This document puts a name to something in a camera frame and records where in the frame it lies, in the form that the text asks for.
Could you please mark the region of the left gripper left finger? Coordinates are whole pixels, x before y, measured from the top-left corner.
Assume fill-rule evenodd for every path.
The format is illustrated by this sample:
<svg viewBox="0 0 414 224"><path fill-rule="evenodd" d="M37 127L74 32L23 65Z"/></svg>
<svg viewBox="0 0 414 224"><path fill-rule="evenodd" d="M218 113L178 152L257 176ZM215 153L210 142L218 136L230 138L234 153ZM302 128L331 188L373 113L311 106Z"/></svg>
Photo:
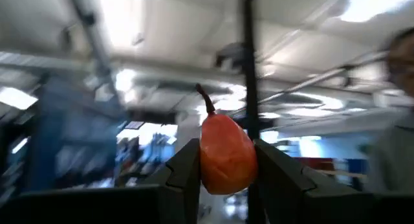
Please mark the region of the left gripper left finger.
<svg viewBox="0 0 414 224"><path fill-rule="evenodd" d="M135 187L24 194L1 207L1 223L196 223L200 188L200 141L191 139Z"/></svg>

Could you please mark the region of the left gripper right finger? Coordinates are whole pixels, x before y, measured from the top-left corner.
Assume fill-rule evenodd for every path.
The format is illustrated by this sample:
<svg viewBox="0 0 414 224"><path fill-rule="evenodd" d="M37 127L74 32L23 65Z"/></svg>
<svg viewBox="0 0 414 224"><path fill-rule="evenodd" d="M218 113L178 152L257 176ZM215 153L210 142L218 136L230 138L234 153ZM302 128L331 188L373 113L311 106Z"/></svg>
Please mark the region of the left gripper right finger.
<svg viewBox="0 0 414 224"><path fill-rule="evenodd" d="M260 199L270 223L412 223L413 195L337 183L263 140L254 142Z"/></svg>

